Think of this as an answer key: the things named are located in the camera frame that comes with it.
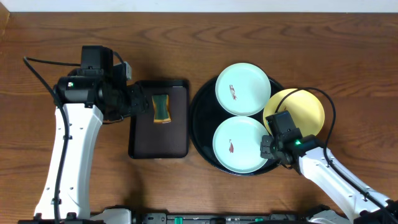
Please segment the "yellow plate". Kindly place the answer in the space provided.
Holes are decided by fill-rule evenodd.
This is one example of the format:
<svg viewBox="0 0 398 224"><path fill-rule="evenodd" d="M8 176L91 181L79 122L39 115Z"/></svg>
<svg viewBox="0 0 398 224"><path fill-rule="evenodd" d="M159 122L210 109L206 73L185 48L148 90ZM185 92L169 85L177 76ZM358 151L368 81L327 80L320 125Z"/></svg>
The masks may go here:
<svg viewBox="0 0 398 224"><path fill-rule="evenodd" d="M273 95L264 107L263 122L270 132L266 117L275 113L280 101L295 88L289 88L277 92ZM316 136L322 129L325 121L325 112L320 100L308 91L300 90L287 97L281 104L278 111L287 110L296 127L302 133L302 136L314 135Z"/></svg>

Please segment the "green yellow sponge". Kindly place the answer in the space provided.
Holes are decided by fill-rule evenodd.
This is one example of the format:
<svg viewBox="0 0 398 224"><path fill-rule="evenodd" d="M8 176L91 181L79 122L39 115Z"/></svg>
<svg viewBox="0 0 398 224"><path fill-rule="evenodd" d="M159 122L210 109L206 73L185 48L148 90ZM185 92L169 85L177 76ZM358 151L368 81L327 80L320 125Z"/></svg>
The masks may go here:
<svg viewBox="0 0 398 224"><path fill-rule="evenodd" d="M154 123L171 122L168 95L153 95L152 104L154 108Z"/></svg>

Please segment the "mint green plate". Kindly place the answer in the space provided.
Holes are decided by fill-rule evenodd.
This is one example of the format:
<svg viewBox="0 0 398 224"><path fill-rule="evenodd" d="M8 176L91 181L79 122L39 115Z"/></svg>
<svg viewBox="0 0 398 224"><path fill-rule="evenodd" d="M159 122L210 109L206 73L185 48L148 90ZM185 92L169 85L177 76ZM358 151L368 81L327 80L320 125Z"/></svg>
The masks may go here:
<svg viewBox="0 0 398 224"><path fill-rule="evenodd" d="M251 116L268 103L271 83L259 67L251 63L235 63L218 76L215 95L227 112L236 116Z"/></svg>
<svg viewBox="0 0 398 224"><path fill-rule="evenodd" d="M248 174L263 167L260 143L266 128L247 116L234 116L223 121L213 135L213 152L229 171Z"/></svg>

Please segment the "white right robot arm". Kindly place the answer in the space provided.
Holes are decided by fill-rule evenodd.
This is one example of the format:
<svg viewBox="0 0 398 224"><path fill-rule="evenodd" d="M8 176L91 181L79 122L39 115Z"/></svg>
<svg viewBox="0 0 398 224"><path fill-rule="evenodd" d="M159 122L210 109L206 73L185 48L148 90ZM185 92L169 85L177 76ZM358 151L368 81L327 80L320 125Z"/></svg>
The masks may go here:
<svg viewBox="0 0 398 224"><path fill-rule="evenodd" d="M260 151L319 186L351 223L397 223L397 202L356 177L314 135L302 137L298 129L263 135Z"/></svg>

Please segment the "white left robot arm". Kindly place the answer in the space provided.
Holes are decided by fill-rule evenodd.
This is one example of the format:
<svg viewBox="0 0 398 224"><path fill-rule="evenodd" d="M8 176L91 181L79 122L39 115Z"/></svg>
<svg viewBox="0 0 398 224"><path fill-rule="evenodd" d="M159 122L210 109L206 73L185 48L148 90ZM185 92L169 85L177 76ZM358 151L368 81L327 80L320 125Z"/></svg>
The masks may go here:
<svg viewBox="0 0 398 224"><path fill-rule="evenodd" d="M51 92L55 98L56 132L45 188L31 223L130 222L130 211L92 217L90 174L97 135L113 124L147 109L140 85L130 75L111 78L67 76Z"/></svg>

